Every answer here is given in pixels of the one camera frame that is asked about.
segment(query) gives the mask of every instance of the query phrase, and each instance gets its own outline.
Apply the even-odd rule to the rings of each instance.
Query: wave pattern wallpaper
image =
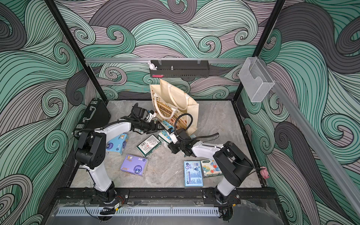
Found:
[[[40,224],[66,186],[67,142],[96,96],[88,80],[43,0],[0,2],[0,224]]]
[[[360,1],[306,0],[282,9],[261,52],[275,80],[360,187]],[[290,224],[360,219],[276,93],[241,116]]]
[[[294,4],[301,0],[291,0]],[[275,0],[56,0],[88,57],[246,58]],[[110,99],[150,99],[147,64],[94,63]],[[213,64],[209,78],[166,78],[195,99],[232,99],[242,65]]]

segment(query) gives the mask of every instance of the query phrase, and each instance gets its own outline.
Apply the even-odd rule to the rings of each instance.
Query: pink flower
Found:
[[[265,166],[260,167],[262,170],[260,170],[260,174],[262,178],[267,179],[269,178],[269,172],[267,171],[267,168]]]

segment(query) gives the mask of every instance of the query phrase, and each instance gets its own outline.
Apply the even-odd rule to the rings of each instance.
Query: green box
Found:
[[[155,137],[155,135],[151,135],[146,138],[143,142],[141,142],[137,148],[146,158],[150,155],[155,149],[157,149],[161,145],[161,142]]]

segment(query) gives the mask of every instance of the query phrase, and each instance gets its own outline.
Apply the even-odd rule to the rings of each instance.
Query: briefcase handle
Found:
[[[82,122],[85,122],[85,121],[91,120],[91,118],[92,118],[92,117],[94,116],[94,114],[95,114],[96,107],[94,107],[94,106],[90,106],[89,110],[90,110],[90,111],[94,110],[94,111],[93,111],[93,112],[92,112],[92,114],[90,115],[90,118],[87,118],[87,117],[82,118]]]

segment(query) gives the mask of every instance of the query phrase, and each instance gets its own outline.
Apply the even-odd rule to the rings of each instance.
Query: wall-mounted holder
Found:
[[[261,102],[274,85],[266,63],[257,57],[245,60],[239,78],[251,102]]]
[[[208,77],[210,72],[207,60],[151,60],[157,67],[156,70],[150,69],[151,77]]]

